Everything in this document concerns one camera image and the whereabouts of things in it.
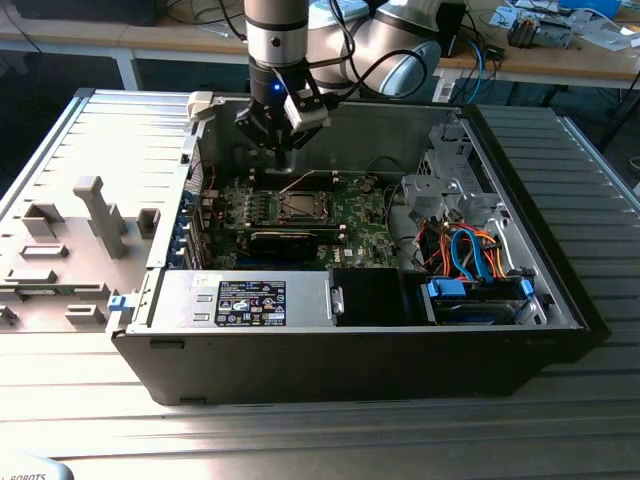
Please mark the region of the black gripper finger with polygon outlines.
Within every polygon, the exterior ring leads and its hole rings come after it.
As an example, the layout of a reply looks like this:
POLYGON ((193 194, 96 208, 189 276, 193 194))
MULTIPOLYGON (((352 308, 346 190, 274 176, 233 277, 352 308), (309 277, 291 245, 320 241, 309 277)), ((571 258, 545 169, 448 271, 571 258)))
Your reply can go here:
POLYGON ((294 132, 291 128, 285 129, 280 137, 280 170, 291 168, 292 161, 288 155, 294 150, 302 149, 319 131, 321 127, 294 132))
POLYGON ((256 99, 236 115, 235 126, 259 149, 269 152, 274 168, 282 169, 282 108, 256 99))

